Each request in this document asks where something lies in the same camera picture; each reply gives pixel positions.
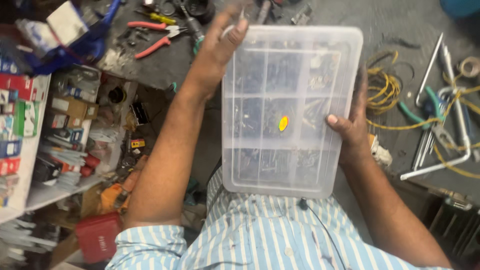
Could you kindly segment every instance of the yellow wire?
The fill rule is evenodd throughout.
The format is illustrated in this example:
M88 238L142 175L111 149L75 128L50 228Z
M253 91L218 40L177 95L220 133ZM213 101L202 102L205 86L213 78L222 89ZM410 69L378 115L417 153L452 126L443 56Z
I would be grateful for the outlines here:
M398 51L382 51L380 53L377 53L377 54L373 55L372 57L370 57L366 61L366 64L368 66L368 63L374 62L377 59L386 57L388 55L392 56L392 64L394 64L396 62L397 58L398 58ZM367 74L369 76L369 79L376 78L376 79L385 80L385 85L383 87L378 87L378 86L369 86L368 87L369 91L378 92L375 95L373 95L372 97L368 98L368 100L367 100L367 108L372 110L375 115L382 114L382 113L388 111L389 109L393 108L395 106L395 104L397 104L398 95L400 94L400 84L398 83L397 79L394 76L385 73L383 71L383 69L384 68L382 66L378 66L378 67L369 68L367 70ZM451 85L454 89L456 88L457 79L459 79L462 76L461 74L459 74L453 79L453 81L450 81L445 73L443 73L442 75L443 75L444 80L449 85ZM473 92L476 92L476 91L480 91L480 86L465 89L465 91L463 91L463 92L457 91L457 93L455 94L453 99L448 103L448 106L447 106L447 108L445 109L445 112L444 112L444 117L446 117L449 114L453 103L457 99L460 99L460 102L467 105L475 113L480 114L480 108L479 107L475 106L472 102L470 102L470 101L468 101L464 98L461 98L462 95L467 95L467 94L470 94L470 93L473 93ZM382 96L383 96L383 99L381 99L380 101L375 101ZM440 119L438 119L438 118L430 118L430 119L428 119L426 121L423 121L421 123L414 124L414 125L409 125L409 126L385 126L385 125L380 125L380 124L377 124L377 123L373 123L372 121L367 119L368 124L370 124L374 127L387 129L387 130L408 130L408 129L413 129L413 128L423 126L426 123L439 122L439 121L440 121ZM475 144L470 146L470 148L475 148L475 147L480 147L480 142L475 143ZM448 169L450 169L450 170L452 170L452 171L454 171L458 174L466 176L466 177L480 179L480 174L474 174L474 173L459 169L457 167L448 165L446 163L446 161L443 159L442 155L440 154L440 151L438 150L438 148L435 144L433 145L433 149L435 150L435 153L437 154L438 160L441 163L443 163L446 168L448 168ZM457 149L460 150L460 151L464 151L467 148L465 146L459 146L459 147L457 147Z
M438 160L440 160L440 162L445 165L446 168L460 174L460 175L463 175L463 176L466 176L466 177L471 177L471 178L477 178L477 179L480 179L480 174L474 174L474 173L471 173L471 172L468 172L468 171L465 171L465 170L462 170L462 169L459 169L457 167L454 167L454 166L450 166L448 165L448 163L444 160L444 158L442 157L442 155L440 154L440 151L438 150L437 148L437 145L433 145L433 150L435 150L435 153L437 154L437 157L438 157Z

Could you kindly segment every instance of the round sticker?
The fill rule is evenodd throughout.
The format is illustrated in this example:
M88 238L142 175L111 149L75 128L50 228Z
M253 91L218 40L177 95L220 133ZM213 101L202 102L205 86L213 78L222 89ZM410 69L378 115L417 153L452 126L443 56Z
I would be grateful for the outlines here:
M284 131L287 125L288 125L288 117L284 116L282 117L282 119L280 119L280 123L278 124L278 129L280 131Z

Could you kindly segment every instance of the striped shirt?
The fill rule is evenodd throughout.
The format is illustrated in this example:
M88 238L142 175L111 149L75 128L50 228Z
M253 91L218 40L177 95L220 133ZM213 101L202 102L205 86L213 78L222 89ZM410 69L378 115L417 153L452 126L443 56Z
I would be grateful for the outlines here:
M221 175L208 184L207 219L190 247L180 226L130 228L107 269L418 269L364 243L333 197L301 208L298 198L230 193Z

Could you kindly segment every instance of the red-handled pliers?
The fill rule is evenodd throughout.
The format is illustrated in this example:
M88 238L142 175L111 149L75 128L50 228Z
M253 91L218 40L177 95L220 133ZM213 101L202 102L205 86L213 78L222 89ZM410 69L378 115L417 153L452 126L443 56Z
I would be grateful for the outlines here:
M155 44L153 44L152 46L150 46L148 49L140 52L140 53L137 53L135 54L135 58L136 59L139 59L139 58L142 58L142 57L145 57L149 54L151 54L152 52L154 52L155 50L157 50L158 48L160 48L161 46L163 45L170 45L170 39L175 37L175 36L178 36L179 34L185 32L187 30L186 27L180 27L178 25L168 25L163 23L163 24L154 24L154 23L148 23L148 22L129 22L127 24L128 27L145 27L145 28L149 28L149 29L154 29L154 30L160 30L160 31L168 31L169 33L164 36L163 38L161 38L159 41L157 41Z

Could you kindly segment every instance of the hand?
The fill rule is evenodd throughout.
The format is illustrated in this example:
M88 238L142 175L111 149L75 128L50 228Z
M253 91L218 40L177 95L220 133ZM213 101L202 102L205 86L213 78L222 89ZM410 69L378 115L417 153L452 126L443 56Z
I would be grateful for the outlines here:
M241 19L228 34L222 37L224 30L230 25L230 18L239 11L237 6L230 5L219 13L202 43L192 68L187 74L185 84L190 84L201 98L211 99L216 86L222 80L228 61L247 33L248 21Z
M359 161L372 159L368 143L366 109L368 76L367 68L359 68L356 81L356 93L353 98L348 119L330 114L326 117L327 125L342 136L339 164L354 165Z

